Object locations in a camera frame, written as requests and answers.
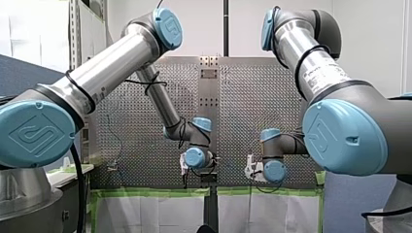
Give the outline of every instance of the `gray surface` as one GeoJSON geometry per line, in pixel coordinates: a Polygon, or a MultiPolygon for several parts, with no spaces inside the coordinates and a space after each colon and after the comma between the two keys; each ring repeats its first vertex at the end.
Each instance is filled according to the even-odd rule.
{"type": "MultiPolygon", "coordinates": [[[[205,84],[207,80],[200,79],[205,61],[200,65],[199,59],[167,57],[157,62],[156,69],[168,82],[166,89],[181,116],[209,117],[216,125],[213,134],[217,135],[217,155],[222,158],[218,185],[249,185],[243,171],[249,148],[259,154],[260,131],[279,127],[288,132],[297,126],[299,100],[292,76],[274,58],[219,57],[219,84],[205,84]],[[210,98],[218,93],[219,97],[213,98],[214,107],[206,111],[206,104],[209,102],[210,108],[210,98]]],[[[93,174],[93,188],[182,187],[179,155],[185,150],[178,150],[177,142],[163,138],[161,120],[141,85],[121,84],[97,113],[98,148],[94,150],[100,151],[102,163],[93,174]],[[108,172],[106,166],[115,160],[119,169],[108,172]]],[[[315,186],[316,165],[311,159],[292,155],[285,158],[285,164],[289,168],[285,186],[315,186]]],[[[189,186],[199,185],[198,178],[189,176],[189,186]]]]}
{"type": "Polygon", "coordinates": [[[365,178],[326,174],[324,232],[363,233],[361,213],[383,208],[395,176],[365,178]]]}
{"type": "Polygon", "coordinates": [[[51,199],[40,207],[37,206],[36,208],[24,211],[22,213],[2,216],[0,219],[1,232],[62,232],[62,195],[63,193],[60,190],[55,190],[51,194],[51,199]]]}
{"type": "Polygon", "coordinates": [[[21,94],[36,83],[52,84],[64,75],[41,66],[0,55],[0,96],[21,94]]]}

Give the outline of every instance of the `gray joint housing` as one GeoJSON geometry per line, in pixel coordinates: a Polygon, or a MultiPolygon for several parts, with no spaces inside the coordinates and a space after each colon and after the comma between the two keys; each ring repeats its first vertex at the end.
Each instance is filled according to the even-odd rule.
{"type": "Polygon", "coordinates": [[[177,124],[176,126],[166,128],[166,133],[167,133],[166,136],[170,140],[179,141],[181,140],[181,135],[182,135],[183,136],[182,139],[186,142],[190,142],[191,144],[195,144],[195,145],[209,146],[209,141],[200,132],[200,130],[210,138],[210,132],[203,130],[201,128],[195,128],[194,126],[192,126],[192,124],[181,120],[179,124],[177,124]]]}
{"type": "Polygon", "coordinates": [[[145,29],[147,29],[150,34],[153,36],[151,38],[151,40],[148,42],[152,43],[152,39],[155,39],[156,43],[157,43],[157,49],[158,49],[158,57],[161,57],[162,55],[164,55],[167,51],[169,51],[169,49],[163,44],[161,43],[160,39],[157,36],[157,33],[155,31],[155,26],[154,26],[154,22],[153,22],[153,17],[152,17],[152,12],[145,14],[144,16],[138,17],[138,18],[134,18],[133,20],[131,20],[121,31],[121,36],[123,37],[125,34],[127,34],[127,31],[130,29],[133,29],[133,25],[139,25],[144,27],[145,29]]]}
{"type": "Polygon", "coordinates": [[[306,154],[307,150],[304,145],[300,144],[296,139],[288,134],[281,134],[270,140],[263,142],[263,156],[275,158],[263,159],[263,164],[266,164],[272,159],[282,161],[284,154],[306,154]]]}
{"type": "Polygon", "coordinates": [[[388,146],[382,174],[412,174],[412,102],[388,100],[373,86],[351,85],[335,90],[324,99],[350,102],[367,112],[381,128],[388,146]]]}
{"type": "MultiPolygon", "coordinates": [[[[301,125],[303,116],[307,110],[307,102],[301,100],[300,102],[300,111],[298,122],[301,125]]],[[[307,150],[304,144],[301,144],[294,137],[298,138],[300,142],[303,142],[303,134],[301,128],[298,128],[296,134],[280,134],[277,137],[274,137],[270,140],[263,142],[263,157],[276,157],[276,158],[266,158],[263,159],[263,164],[266,164],[272,159],[277,159],[282,161],[284,154],[307,154],[307,150]]]]}

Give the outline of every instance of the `robotic arm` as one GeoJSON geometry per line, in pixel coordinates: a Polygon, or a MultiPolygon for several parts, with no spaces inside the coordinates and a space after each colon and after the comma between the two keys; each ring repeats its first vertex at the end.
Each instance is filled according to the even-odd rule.
{"type": "MultiPolygon", "coordinates": [[[[267,12],[261,45],[294,74],[301,97],[304,144],[311,157],[325,170],[353,176],[412,174],[409,138],[412,103],[386,99],[370,83],[351,79],[336,64],[341,38],[336,21],[322,11],[289,12],[276,7],[267,12]]],[[[279,173],[279,154],[289,153],[293,142],[276,129],[264,130],[264,155],[279,173]]],[[[296,153],[305,151],[300,145],[296,153]]]]}
{"type": "Polygon", "coordinates": [[[158,73],[152,64],[178,48],[182,40],[182,28],[175,15],[167,9],[156,9],[130,21],[119,41],[56,83],[38,84],[23,92],[0,109],[4,137],[0,165],[34,168],[56,161],[73,144],[75,134],[84,126],[83,118],[136,72],[148,84],[148,95],[165,125],[165,135],[190,141],[189,158],[200,157],[201,162],[194,165],[207,166],[211,121],[196,117],[192,123],[185,122],[187,127],[179,137],[183,123],[164,86],[155,84],[158,73]]]}
{"type": "MultiPolygon", "coordinates": [[[[85,116],[93,113],[96,105],[133,72],[147,84],[148,95],[165,125],[165,135],[190,141],[187,164],[191,158],[200,161],[193,163],[197,167],[211,163],[211,121],[196,117],[192,122],[183,122],[164,86],[156,84],[158,72],[152,64],[178,48],[182,40],[176,16],[167,9],[155,9],[130,21],[120,40],[59,81],[38,84],[0,107],[2,229],[19,232],[19,227],[30,228],[16,223],[20,218],[13,216],[41,216],[49,206],[56,206],[53,216],[61,215],[61,191],[51,189],[42,166],[53,163],[69,150],[76,133],[85,125],[85,116]]],[[[54,225],[50,221],[40,222],[42,219],[30,222],[35,224],[33,227],[44,227],[39,231],[50,232],[54,225]]],[[[61,221],[56,222],[57,228],[61,227],[61,221]]]]}

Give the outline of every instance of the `white wall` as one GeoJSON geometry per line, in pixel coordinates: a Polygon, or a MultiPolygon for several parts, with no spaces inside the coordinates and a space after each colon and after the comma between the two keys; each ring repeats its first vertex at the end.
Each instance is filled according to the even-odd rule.
{"type": "Polygon", "coordinates": [[[404,2],[333,2],[343,41],[339,63],[352,78],[371,82],[385,96],[402,92],[404,2]]]}
{"type": "MultiPolygon", "coordinates": [[[[113,41],[133,18],[154,9],[157,0],[108,0],[108,27],[113,41]]],[[[229,4],[230,56],[273,56],[260,48],[260,31],[268,9],[321,9],[332,11],[332,0],[234,0],[229,4]]],[[[167,0],[162,6],[179,18],[183,30],[182,46],[167,55],[223,54],[222,0],[167,0]]]]}
{"type": "MultiPolygon", "coordinates": [[[[127,23],[151,12],[157,0],[108,0],[108,28],[113,41],[127,23]]],[[[168,0],[169,8],[179,18],[184,33],[182,46],[167,55],[216,55],[223,52],[223,2],[221,0],[168,0]]]]}

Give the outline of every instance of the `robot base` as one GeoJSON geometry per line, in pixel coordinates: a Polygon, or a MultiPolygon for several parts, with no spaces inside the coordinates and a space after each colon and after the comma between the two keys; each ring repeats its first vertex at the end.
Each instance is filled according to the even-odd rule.
{"type": "Polygon", "coordinates": [[[0,216],[1,232],[63,232],[63,192],[55,189],[48,202],[0,216]]]}
{"type": "MultiPolygon", "coordinates": [[[[396,181],[385,208],[374,213],[390,212],[412,206],[412,185],[396,181]]],[[[366,233],[400,233],[412,232],[412,213],[400,216],[369,216],[366,222],[366,233]]]]}

